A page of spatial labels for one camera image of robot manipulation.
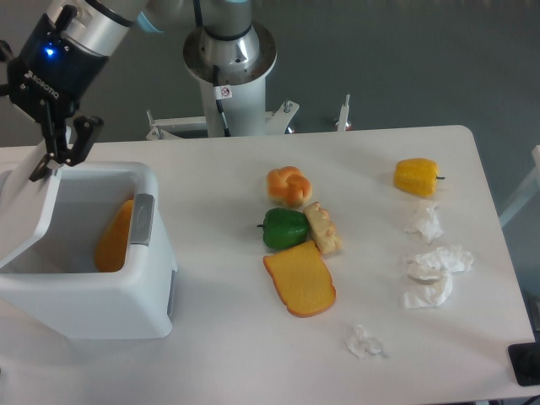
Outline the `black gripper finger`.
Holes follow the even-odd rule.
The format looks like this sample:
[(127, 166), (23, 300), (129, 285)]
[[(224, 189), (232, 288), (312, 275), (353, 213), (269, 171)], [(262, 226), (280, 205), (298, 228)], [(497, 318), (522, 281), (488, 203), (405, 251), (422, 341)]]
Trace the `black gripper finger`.
[[(14, 54), (9, 46), (9, 44), (5, 40), (1, 40), (0, 42), (0, 52), (1, 52), (1, 71), (4, 72), (6, 68), (8, 67), (8, 64), (14, 59)], [(9, 94), (9, 84), (6, 80), (1, 82), (0, 85), (1, 89), (1, 97), (6, 97)]]
[(50, 103), (45, 100), (40, 101), (38, 111), (38, 122), (45, 141), (46, 152), (30, 174), (30, 181), (43, 179), (50, 171), (48, 165), (51, 162), (68, 166), (84, 162), (104, 126), (103, 120), (97, 116), (76, 115), (73, 119), (76, 139), (73, 146), (69, 148), (65, 119), (53, 121)]

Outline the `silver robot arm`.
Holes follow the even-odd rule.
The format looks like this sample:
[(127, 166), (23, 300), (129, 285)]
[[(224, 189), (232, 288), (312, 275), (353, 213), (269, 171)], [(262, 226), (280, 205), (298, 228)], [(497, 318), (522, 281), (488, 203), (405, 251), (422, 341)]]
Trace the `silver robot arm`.
[(85, 161), (103, 121), (86, 116), (80, 102), (128, 31), (139, 24), (160, 32), (194, 18), (186, 38), (186, 67), (199, 81), (210, 136), (264, 131), (262, 88), (276, 59), (269, 32), (252, 18), (248, 1), (55, 1), (41, 15), (19, 53), (1, 45), (7, 68), (3, 96), (40, 126), (44, 150), (31, 166), (38, 181), (63, 165)]

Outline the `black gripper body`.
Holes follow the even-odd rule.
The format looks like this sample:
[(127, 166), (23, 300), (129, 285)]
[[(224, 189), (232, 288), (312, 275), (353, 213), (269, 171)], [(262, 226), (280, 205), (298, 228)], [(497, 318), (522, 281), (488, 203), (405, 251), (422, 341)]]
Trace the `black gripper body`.
[(8, 97), (38, 123), (43, 122), (44, 103), (53, 122), (72, 117), (108, 61), (68, 39), (74, 18), (74, 13), (60, 13), (56, 20), (43, 14), (22, 51), (8, 62)]

